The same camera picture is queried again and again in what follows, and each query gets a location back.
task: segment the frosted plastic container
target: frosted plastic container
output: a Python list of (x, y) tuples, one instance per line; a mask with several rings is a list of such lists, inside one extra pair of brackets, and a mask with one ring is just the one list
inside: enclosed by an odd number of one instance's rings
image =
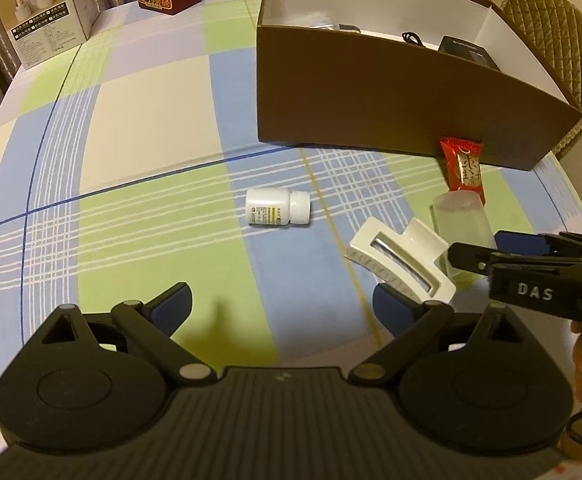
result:
[[(495, 238), (480, 195), (458, 190), (436, 196), (433, 200), (436, 231), (449, 245), (455, 242), (495, 249)], [(474, 280), (476, 274), (452, 267), (444, 256), (446, 275), (454, 282)]]

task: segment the table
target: table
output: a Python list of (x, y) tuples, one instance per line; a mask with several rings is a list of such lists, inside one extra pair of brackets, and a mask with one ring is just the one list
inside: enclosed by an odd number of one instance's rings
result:
[[(398, 232), (413, 216), (431, 224), (444, 176), (431, 158), (258, 142), (259, 5), (127, 4), (87, 43), (18, 72), (0, 108), (0, 373), (58, 304), (101, 312), (178, 281), (194, 308), (174, 339), (215, 368), (347, 370), (391, 339), (376, 278), (342, 251), (368, 216)], [(552, 155), (483, 172), (494, 231), (582, 232)], [(249, 226), (249, 186), (310, 192), (311, 224)], [(484, 280), (453, 304), (484, 308)], [(570, 375), (566, 323), (520, 314)]]

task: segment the black device in box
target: black device in box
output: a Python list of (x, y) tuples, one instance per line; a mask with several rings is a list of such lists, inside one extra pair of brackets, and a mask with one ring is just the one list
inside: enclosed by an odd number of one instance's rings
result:
[(488, 66), (495, 70), (500, 70), (486, 50), (481, 46), (469, 43), (469, 41), (445, 36), (442, 38), (442, 43), (440, 43), (440, 48), (438, 48), (438, 50), (440, 52), (446, 52), (447, 54), (453, 54), (454, 56), (464, 57), (465, 59), (474, 61), (482, 66)]

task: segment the white plastic bottle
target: white plastic bottle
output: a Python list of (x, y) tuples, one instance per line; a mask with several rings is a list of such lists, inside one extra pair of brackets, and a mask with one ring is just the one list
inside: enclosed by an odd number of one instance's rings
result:
[(249, 224), (308, 224), (311, 195), (304, 191), (250, 187), (247, 189), (244, 215)]

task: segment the red candy wrapper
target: red candy wrapper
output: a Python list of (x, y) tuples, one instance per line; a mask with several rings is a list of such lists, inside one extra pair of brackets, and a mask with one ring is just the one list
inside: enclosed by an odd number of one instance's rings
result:
[(482, 174), (480, 173), (482, 145), (479, 142), (455, 139), (454, 137), (443, 137), (440, 144), (442, 144), (442, 150), (446, 157), (451, 191), (458, 189), (474, 191), (480, 195), (482, 203), (486, 203), (482, 187)]

